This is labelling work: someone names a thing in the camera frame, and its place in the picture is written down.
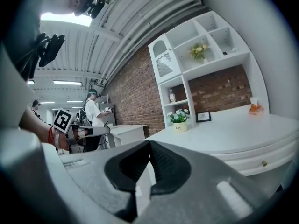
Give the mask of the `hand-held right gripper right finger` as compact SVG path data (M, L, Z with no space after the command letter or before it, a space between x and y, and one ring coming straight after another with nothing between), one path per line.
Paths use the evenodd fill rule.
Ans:
M251 179L219 159L150 142L156 184L140 224L274 224L282 190L267 196Z

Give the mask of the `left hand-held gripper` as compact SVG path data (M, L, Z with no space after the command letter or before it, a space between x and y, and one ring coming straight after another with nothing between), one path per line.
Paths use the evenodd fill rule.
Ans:
M51 127L51 140L58 150L69 153L82 153L87 137L102 136L110 133L110 127L80 126L74 122L74 114L60 108Z

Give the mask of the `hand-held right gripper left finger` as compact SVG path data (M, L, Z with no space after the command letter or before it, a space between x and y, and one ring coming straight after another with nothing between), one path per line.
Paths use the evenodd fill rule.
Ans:
M134 222L150 202L148 168L142 171L134 183L134 192L129 193L114 188L105 175L104 167L110 158L142 143L143 141L137 141L106 150L62 154L59 158L72 180L98 206L119 219Z

